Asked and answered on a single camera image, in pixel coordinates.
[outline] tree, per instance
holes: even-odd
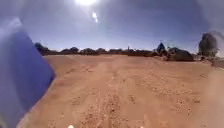
[[[98,48],[97,50],[96,50],[99,54],[105,54],[107,51],[105,50],[105,49],[103,49],[103,48]]]
[[[47,47],[43,46],[43,45],[42,45],[41,43],[39,43],[39,42],[35,43],[34,46],[36,47],[36,49],[37,49],[37,50],[40,52],[40,54],[42,54],[42,55],[46,55],[46,54],[48,54],[48,53],[50,52],[50,50],[49,50]]]
[[[199,55],[215,57],[218,52],[217,40],[211,33],[204,33],[199,42]]]
[[[72,53],[77,54],[79,52],[79,49],[77,47],[72,47],[70,48],[70,50],[72,51]]]

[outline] sandy soil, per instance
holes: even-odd
[[[208,64],[144,57],[45,58],[56,78],[19,128],[209,127],[202,117],[215,116],[210,103],[221,82],[214,81],[224,74]]]

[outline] dirt ground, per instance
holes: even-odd
[[[56,78],[20,121],[19,128],[214,126],[207,123],[211,119],[202,117],[216,116],[210,111],[216,105],[210,103],[215,102],[215,92],[221,86],[219,81],[224,78],[221,69],[199,62],[127,56],[47,56],[45,59]],[[220,105],[216,108],[217,113],[224,111]]]

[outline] blue object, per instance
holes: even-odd
[[[18,19],[0,27],[0,125],[3,120],[7,128],[15,128],[44,95],[53,78],[52,68]]]

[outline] bush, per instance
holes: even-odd
[[[151,53],[151,51],[147,51],[147,50],[133,50],[133,49],[130,49],[127,52],[127,55],[128,56],[144,56],[144,57],[148,57],[150,53]]]
[[[179,48],[171,48],[167,54],[168,61],[194,61],[193,55],[191,55],[186,50],[181,50]]]
[[[99,55],[99,53],[91,48],[86,48],[80,51],[81,55]]]

